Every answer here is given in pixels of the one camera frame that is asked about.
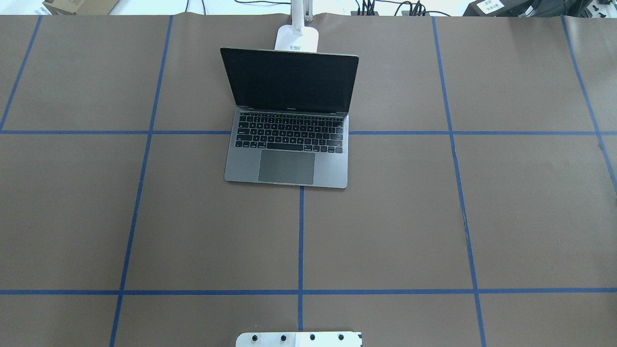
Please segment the grey laptop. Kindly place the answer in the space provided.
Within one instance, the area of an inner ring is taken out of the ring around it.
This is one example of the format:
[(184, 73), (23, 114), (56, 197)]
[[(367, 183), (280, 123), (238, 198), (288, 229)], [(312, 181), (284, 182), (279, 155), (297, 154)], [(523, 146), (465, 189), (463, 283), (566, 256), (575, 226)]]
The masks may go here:
[(236, 109), (228, 182), (345, 189), (359, 57), (220, 49)]

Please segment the white desk lamp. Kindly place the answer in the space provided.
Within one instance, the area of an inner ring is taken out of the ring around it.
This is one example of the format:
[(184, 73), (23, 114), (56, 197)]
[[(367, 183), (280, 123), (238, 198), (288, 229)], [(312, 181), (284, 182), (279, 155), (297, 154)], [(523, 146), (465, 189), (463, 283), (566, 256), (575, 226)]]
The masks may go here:
[(313, 18), (312, 0), (292, 0), (291, 22), (278, 29), (275, 50), (316, 53), (319, 39), (318, 30), (306, 25), (306, 23), (312, 22)]

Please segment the cardboard box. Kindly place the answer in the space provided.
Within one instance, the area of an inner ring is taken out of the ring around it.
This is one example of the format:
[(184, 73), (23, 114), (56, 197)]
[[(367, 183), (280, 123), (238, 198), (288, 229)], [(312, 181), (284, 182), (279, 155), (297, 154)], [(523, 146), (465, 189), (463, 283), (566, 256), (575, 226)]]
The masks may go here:
[(119, 0), (44, 0), (52, 15), (108, 15)]

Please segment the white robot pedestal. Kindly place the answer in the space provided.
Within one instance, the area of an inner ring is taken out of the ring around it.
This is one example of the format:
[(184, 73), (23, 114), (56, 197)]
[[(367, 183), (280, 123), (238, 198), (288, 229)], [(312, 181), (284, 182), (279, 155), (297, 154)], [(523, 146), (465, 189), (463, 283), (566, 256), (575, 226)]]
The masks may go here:
[(236, 347), (362, 347), (361, 332), (248, 332), (236, 338)]

